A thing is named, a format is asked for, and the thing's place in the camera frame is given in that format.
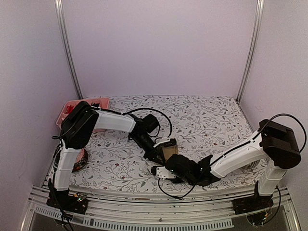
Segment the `tan beige underwear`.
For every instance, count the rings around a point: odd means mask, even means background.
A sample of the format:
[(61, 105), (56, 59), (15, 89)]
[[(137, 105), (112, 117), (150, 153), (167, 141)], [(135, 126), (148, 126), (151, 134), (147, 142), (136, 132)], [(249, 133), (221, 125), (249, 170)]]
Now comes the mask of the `tan beige underwear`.
[(167, 161), (173, 154), (178, 154), (178, 146), (173, 145), (169, 147), (162, 147), (163, 155), (165, 158), (165, 161)]

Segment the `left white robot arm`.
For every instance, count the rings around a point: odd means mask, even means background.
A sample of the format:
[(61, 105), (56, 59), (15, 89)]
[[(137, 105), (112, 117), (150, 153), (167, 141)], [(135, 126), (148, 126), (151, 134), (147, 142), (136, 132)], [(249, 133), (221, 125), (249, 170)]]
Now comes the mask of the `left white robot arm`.
[(62, 146), (56, 156), (54, 176), (51, 178), (53, 188), (57, 190), (53, 194), (53, 201), (61, 209), (70, 207), (71, 197), (63, 191), (69, 189), (75, 160), (96, 129), (127, 133), (128, 138), (144, 150), (146, 159), (163, 166), (166, 163), (163, 151), (149, 135), (157, 126), (158, 120), (152, 114), (138, 118), (132, 112), (122, 114), (80, 101), (62, 122), (60, 135), (53, 136)]

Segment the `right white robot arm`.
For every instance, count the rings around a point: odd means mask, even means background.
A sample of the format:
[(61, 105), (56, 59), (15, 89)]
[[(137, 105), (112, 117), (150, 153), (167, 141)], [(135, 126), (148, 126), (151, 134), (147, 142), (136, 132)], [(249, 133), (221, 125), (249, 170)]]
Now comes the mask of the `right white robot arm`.
[(218, 157), (209, 155), (195, 162), (180, 154), (173, 154), (165, 163), (167, 176), (176, 176), (190, 185), (208, 186), (229, 173), (254, 161), (268, 158), (265, 173), (257, 183), (257, 193), (249, 198), (249, 206), (259, 210), (267, 203), (274, 188), (287, 170), (301, 161), (294, 131), (264, 119), (259, 129), (247, 140), (223, 152)]

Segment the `floral patterned table cloth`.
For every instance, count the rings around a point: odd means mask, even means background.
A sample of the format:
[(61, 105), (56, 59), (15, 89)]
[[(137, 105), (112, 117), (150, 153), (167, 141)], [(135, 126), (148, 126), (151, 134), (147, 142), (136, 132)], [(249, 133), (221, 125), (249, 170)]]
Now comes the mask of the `floral patterned table cloth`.
[[(116, 96), (110, 100), (114, 117), (147, 114), (157, 117), (160, 128), (153, 141), (175, 138), (181, 155), (199, 161), (221, 156), (229, 148), (254, 137), (237, 103), (230, 97), (209, 96)], [(96, 128), (86, 145), (89, 160), (72, 173), (70, 189), (107, 190), (126, 193), (183, 194), (191, 186), (159, 180), (151, 173), (154, 162), (128, 134), (114, 129)]]

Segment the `red patterned bowl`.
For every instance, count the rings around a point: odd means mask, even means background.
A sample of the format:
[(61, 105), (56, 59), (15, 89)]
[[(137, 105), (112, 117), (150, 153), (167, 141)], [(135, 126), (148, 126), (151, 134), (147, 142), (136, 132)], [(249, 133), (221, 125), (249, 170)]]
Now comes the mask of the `red patterned bowl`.
[(72, 172), (74, 173), (80, 171), (86, 165), (88, 159), (88, 152), (85, 150), (85, 148), (83, 148), (75, 160)]

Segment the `red rolled cloth in box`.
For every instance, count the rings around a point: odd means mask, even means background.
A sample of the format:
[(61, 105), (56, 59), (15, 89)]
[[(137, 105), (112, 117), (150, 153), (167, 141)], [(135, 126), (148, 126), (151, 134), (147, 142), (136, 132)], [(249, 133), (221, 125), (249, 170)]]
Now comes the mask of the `red rolled cloth in box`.
[(72, 106), (72, 105), (67, 106), (66, 114), (70, 114), (73, 111), (73, 109), (74, 109), (74, 106)]

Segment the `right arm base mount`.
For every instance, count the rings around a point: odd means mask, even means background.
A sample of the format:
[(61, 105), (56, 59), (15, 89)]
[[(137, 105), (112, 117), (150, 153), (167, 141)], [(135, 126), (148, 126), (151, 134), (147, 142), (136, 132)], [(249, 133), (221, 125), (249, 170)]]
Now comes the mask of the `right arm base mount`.
[(254, 194), (252, 196), (232, 200), (232, 208), (236, 215), (270, 208), (274, 205), (272, 195), (261, 196), (259, 194), (258, 183), (259, 181), (255, 184)]

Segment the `aluminium front rail frame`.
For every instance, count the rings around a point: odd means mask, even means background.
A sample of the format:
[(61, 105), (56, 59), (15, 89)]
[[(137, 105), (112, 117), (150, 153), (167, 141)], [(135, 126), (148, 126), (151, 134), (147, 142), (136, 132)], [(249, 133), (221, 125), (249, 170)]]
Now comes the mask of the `aluminium front rail frame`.
[(249, 214), (236, 214), (232, 202), (253, 194), (253, 187), (193, 192), (182, 200), (157, 192), (116, 192), (83, 189), (85, 214), (47, 206), (49, 190), (33, 187), (22, 220), (23, 231), (299, 231), (291, 196), (282, 187), (273, 194), (267, 223), (254, 226)]

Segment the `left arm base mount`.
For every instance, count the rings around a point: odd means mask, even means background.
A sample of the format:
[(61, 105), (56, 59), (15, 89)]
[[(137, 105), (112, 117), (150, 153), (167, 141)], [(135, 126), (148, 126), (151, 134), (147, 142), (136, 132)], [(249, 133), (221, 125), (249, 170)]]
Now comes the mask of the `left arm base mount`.
[(65, 191), (57, 191), (50, 189), (49, 198), (46, 204), (50, 207), (78, 214), (85, 214), (88, 208), (87, 196), (82, 193), (69, 194), (69, 189)]

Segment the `left aluminium corner post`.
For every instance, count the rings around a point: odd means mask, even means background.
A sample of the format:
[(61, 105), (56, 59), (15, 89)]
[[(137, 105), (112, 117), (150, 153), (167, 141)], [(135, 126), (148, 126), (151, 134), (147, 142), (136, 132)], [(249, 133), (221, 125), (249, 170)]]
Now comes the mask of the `left aluminium corner post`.
[(64, 52), (68, 64), (69, 73), (72, 78), (73, 86), (77, 95), (78, 99), (83, 99), (83, 94), (81, 90), (81, 86), (77, 77), (74, 60), (69, 44), (68, 32), (65, 23), (65, 16), (64, 16), (64, 8), (63, 8), (63, 1), (62, 0), (55, 0), (55, 10), (57, 15), (57, 21), (60, 29), (60, 34), (63, 42)]

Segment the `aluminium corner post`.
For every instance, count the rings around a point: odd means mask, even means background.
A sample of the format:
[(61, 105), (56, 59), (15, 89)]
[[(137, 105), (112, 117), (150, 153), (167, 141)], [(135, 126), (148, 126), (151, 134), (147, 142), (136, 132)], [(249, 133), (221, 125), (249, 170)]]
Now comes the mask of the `aluminium corner post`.
[(243, 76), (240, 82), (239, 90), (236, 96), (236, 102), (238, 104), (241, 104), (241, 101), (244, 96), (244, 91), (248, 83), (248, 78), (249, 78), (251, 66), (253, 63), (253, 58), (254, 58), (255, 51), (256, 51), (258, 36), (259, 36), (260, 28), (261, 28), (263, 10), (264, 10), (264, 0), (257, 0), (253, 31), (252, 31), (251, 41), (249, 45), (248, 55), (247, 55), (246, 63), (244, 66), (244, 72), (243, 72)]
[(65, 16), (64, 16), (64, 8), (63, 8), (63, 1), (62, 0), (55, 0), (55, 10), (57, 15), (57, 21), (60, 29), (60, 34), (63, 42), (64, 52), (68, 64), (69, 73), (72, 78), (73, 86), (77, 95), (78, 99), (83, 99), (83, 94), (81, 90), (81, 86), (77, 77), (74, 60), (69, 44), (68, 32), (65, 23)]

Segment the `right aluminium corner post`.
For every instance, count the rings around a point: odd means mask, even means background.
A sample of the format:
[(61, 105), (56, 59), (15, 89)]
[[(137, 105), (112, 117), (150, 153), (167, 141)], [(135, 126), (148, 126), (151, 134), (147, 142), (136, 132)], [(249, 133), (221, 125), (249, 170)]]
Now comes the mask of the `right aluminium corner post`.
[(243, 72), (243, 76), (240, 82), (239, 90), (236, 96), (236, 102), (238, 104), (241, 104), (241, 101), (244, 96), (244, 91), (248, 83), (248, 78), (249, 78), (251, 66), (253, 63), (253, 58), (254, 58), (255, 51), (256, 51), (258, 36), (259, 36), (260, 28), (261, 28), (263, 10), (264, 10), (264, 0), (257, 0), (253, 31), (252, 31), (251, 41), (249, 45), (248, 55), (247, 55), (246, 63), (244, 66), (244, 72)]

